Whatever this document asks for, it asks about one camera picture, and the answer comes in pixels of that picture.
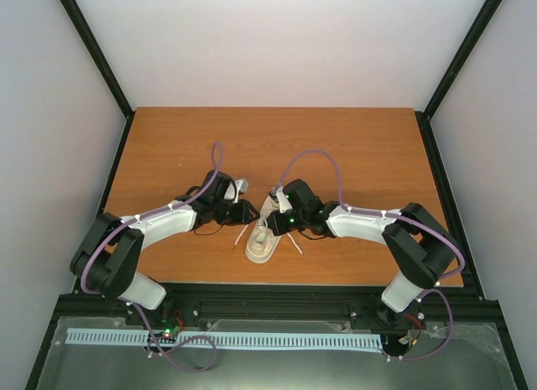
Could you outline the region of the white lace sneaker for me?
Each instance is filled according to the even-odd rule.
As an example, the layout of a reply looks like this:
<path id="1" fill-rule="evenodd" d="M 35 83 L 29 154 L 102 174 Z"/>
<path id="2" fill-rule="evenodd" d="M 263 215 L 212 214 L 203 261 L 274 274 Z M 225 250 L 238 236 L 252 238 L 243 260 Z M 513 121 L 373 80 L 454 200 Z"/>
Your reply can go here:
<path id="1" fill-rule="evenodd" d="M 278 210 L 278 203 L 268 195 L 259 212 L 260 217 L 248 238 L 245 254 L 249 261 L 262 264 L 273 256 L 281 236 L 275 236 L 269 229 L 268 217 L 273 211 Z"/>

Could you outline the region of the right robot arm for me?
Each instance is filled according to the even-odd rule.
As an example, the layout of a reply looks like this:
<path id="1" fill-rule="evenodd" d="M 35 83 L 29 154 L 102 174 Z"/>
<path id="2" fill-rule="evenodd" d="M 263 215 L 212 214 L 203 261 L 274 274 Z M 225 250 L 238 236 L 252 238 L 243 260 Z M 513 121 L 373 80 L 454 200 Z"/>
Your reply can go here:
<path id="1" fill-rule="evenodd" d="M 301 179 L 273 189 L 269 196 L 278 209 L 269 214 L 266 226 L 275 236 L 308 230 L 318 237 L 356 238 L 386 246 L 399 272 L 381 301 L 395 313 L 465 267 L 456 241 L 418 203 L 388 211 L 324 203 Z"/>

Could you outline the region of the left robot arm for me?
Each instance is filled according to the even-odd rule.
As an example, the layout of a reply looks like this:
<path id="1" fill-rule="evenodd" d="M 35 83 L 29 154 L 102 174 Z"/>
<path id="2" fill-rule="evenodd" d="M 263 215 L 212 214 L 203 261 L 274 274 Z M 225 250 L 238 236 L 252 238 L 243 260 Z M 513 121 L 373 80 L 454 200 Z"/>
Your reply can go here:
<path id="1" fill-rule="evenodd" d="M 211 222 L 246 226 L 256 221 L 259 212 L 241 197 L 247 191 L 246 179 L 213 169 L 201 187 L 193 186 L 155 210 L 123 217 L 102 213 L 71 259 L 70 271 L 86 293 L 138 304 L 156 325 L 165 325 L 173 319 L 175 305 L 160 283 L 138 272 L 142 251 Z"/>

